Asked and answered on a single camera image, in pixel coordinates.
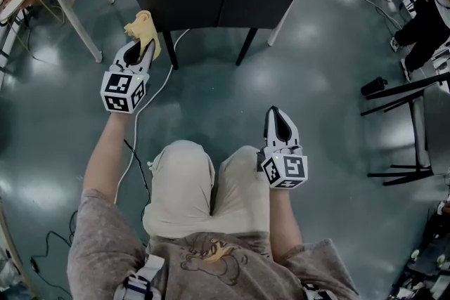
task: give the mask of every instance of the black pants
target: black pants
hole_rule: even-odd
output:
[[[450,28],[437,11],[435,0],[429,0],[414,19],[395,33],[395,40],[401,46],[416,43],[405,58],[410,72],[422,67],[449,37]]]

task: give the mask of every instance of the beige pants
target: beige pants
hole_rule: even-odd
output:
[[[190,141],[167,146],[152,166],[151,203],[143,216],[147,233],[178,239],[203,231],[269,232],[269,184],[256,172],[257,151],[244,146],[221,164],[211,210],[210,157]]]

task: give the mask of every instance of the acid-washed brown shirt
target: acid-washed brown shirt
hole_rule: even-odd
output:
[[[278,263],[267,233],[196,233],[151,243],[151,253],[165,260],[152,285],[166,300],[306,299],[305,284],[337,299],[359,298],[330,240],[295,247]],[[145,247],[117,207],[98,191],[85,191],[67,266],[73,298],[112,299],[145,260]]]

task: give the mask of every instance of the yellow cloth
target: yellow cloth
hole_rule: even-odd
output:
[[[159,56],[161,53],[161,45],[150,11],[140,11],[137,13],[136,20],[131,24],[125,25],[124,29],[125,33],[129,36],[141,40],[141,51],[139,53],[139,57],[142,56],[146,46],[152,41],[152,39],[155,40],[155,52],[152,60]]]

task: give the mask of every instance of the green floor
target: green floor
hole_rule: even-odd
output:
[[[388,10],[383,0],[372,1]],[[7,67],[0,93],[0,188],[15,245],[45,299],[69,298],[31,271],[30,256],[45,251],[49,230],[70,234],[86,163],[108,117],[99,95],[103,72],[128,41],[122,28],[138,10],[135,0],[113,6],[77,0],[75,11],[103,52],[101,64],[69,24],[60,27],[40,11],[31,21],[30,47],[45,61],[31,59],[16,43]],[[309,159],[309,181],[292,192],[305,240],[331,237],[362,298],[384,299],[419,241],[428,207],[446,191],[441,178],[391,188],[366,178],[369,169],[383,171],[392,162],[413,164],[407,107],[359,116],[373,105],[359,95],[362,85],[377,76],[403,82],[401,54],[390,50],[385,19],[361,0],[295,0],[274,46],[266,44],[270,31],[259,31],[236,67],[246,33],[201,29],[180,41],[180,69],[140,116],[139,157],[152,160],[183,138],[200,143],[218,168],[242,145],[263,146],[265,112],[278,106],[298,126]],[[163,47],[150,73],[149,95],[169,66]],[[143,241],[145,202],[135,163],[120,189],[119,207]],[[68,247],[51,238],[49,257],[39,260],[41,274],[66,289],[67,254]]]

